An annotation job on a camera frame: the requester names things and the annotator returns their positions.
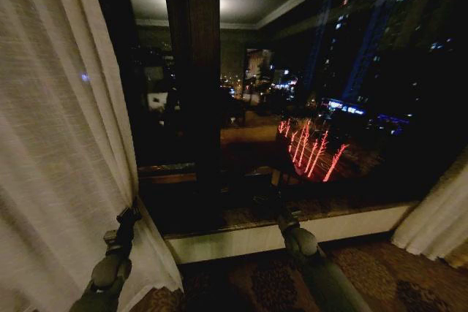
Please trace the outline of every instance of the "curtain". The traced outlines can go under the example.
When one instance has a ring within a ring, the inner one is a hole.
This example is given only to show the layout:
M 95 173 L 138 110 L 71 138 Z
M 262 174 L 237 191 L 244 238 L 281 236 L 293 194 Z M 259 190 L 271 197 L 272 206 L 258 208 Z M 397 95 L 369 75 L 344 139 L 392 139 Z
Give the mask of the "curtain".
M 137 194 L 116 58 L 97 0 L 0 0 L 0 310 L 67 311 Z M 119 308 L 181 288 L 140 204 Z
M 468 147 L 403 221 L 392 241 L 430 259 L 468 256 Z

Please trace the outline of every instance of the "patterned carpet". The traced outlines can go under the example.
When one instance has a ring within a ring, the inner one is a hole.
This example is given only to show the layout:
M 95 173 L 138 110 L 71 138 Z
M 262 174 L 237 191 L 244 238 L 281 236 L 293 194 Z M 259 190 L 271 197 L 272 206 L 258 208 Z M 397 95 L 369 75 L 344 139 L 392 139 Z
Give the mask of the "patterned carpet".
M 413 256 L 382 237 L 321 245 L 371 309 L 468 311 L 468 272 Z M 185 294 L 152 290 L 132 312 L 319 311 L 285 251 L 180 266 Z

